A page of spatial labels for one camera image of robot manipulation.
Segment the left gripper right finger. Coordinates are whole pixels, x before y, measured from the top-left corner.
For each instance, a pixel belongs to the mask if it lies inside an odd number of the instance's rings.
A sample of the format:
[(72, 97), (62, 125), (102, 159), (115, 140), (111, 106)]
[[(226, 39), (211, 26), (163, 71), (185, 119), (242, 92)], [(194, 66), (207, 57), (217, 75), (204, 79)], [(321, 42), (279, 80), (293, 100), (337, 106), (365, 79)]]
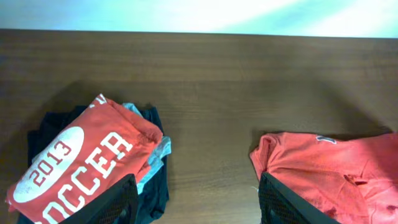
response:
[(261, 224), (338, 224), (267, 172), (259, 181)]

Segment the orange soccer t-shirt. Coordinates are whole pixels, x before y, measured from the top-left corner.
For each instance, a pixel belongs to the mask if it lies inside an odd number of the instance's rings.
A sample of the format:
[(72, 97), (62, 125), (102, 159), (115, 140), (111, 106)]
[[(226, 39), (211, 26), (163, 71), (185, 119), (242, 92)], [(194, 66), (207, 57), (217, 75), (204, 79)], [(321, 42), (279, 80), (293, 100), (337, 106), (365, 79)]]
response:
[(340, 223), (397, 223), (397, 134), (340, 141), (316, 134), (265, 134), (249, 155)]

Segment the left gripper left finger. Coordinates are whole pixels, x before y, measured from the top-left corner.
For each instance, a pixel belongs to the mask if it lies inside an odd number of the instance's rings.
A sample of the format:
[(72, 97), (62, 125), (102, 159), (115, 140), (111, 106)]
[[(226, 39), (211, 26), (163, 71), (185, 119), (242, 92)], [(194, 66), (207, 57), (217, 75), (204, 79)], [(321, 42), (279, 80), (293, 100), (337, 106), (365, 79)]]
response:
[(128, 174), (61, 224), (134, 224), (137, 206), (135, 176)]

